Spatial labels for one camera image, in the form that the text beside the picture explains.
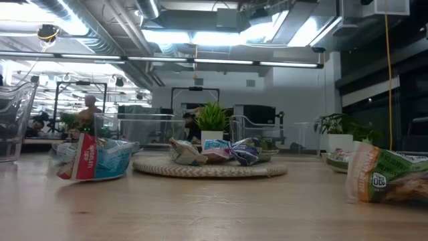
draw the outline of exposed pipe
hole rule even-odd
[[[140,42],[143,44],[143,46],[146,48],[149,55],[152,55],[151,47],[148,44],[146,38],[141,32],[141,29],[138,29],[133,20],[129,17],[128,12],[123,8],[123,6],[117,1],[117,0],[110,0],[117,9],[117,11],[121,14],[121,16],[125,19],[125,21],[128,23],[128,26],[131,28],[131,30],[135,33],[136,37],[140,40]]]
[[[135,0],[136,7],[145,19],[155,19],[161,14],[158,0]]]
[[[76,0],[29,0],[39,8],[53,13],[66,23],[76,23],[77,26],[86,26],[88,32],[86,37],[93,39],[80,39],[79,41],[90,48],[95,54],[124,55],[125,51],[114,41],[108,32],[102,27],[98,20]],[[128,73],[133,82],[140,87],[149,88],[153,85],[150,77],[141,71],[133,63],[127,62],[116,66]]]
[[[107,7],[107,9],[113,14],[113,17],[116,19],[116,21],[119,23],[119,25],[122,27],[122,29],[128,34],[128,36],[131,38],[132,42],[137,46],[137,48],[141,51],[143,51],[145,54],[147,54],[146,48],[143,46],[143,44],[136,38],[136,36],[132,33],[132,31],[129,29],[129,27],[125,24],[125,22],[122,20],[122,18],[119,16],[119,14],[114,10],[110,0],[103,0],[104,5]]]

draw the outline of light wood tabletop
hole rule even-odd
[[[426,240],[428,210],[348,204],[346,175],[282,158],[287,175],[112,181],[55,176],[47,155],[0,164],[0,240]]]

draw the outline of blue wrapper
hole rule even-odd
[[[257,149],[247,144],[232,146],[232,155],[242,166],[254,165],[259,161]]]

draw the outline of green plant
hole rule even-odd
[[[355,141],[371,142],[380,138],[380,133],[375,131],[371,125],[360,125],[356,120],[347,114],[335,113],[321,117],[315,124],[315,131],[321,128],[321,133],[327,134],[349,134]]]
[[[227,126],[227,117],[218,102],[208,102],[200,111],[196,123],[201,131],[223,131]]]

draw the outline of yellow cable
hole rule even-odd
[[[387,34],[387,59],[388,59],[388,72],[389,72],[389,150],[393,150],[393,71],[391,68],[391,55],[389,51],[389,29],[388,29],[388,14],[387,14],[387,2],[385,0],[385,31]]]
[[[37,35],[37,36],[39,37],[39,39],[51,39],[51,38],[55,37],[59,31],[60,31],[60,29],[58,28],[58,30],[54,34],[52,34],[51,36],[47,36],[47,37],[40,37],[39,35]]]

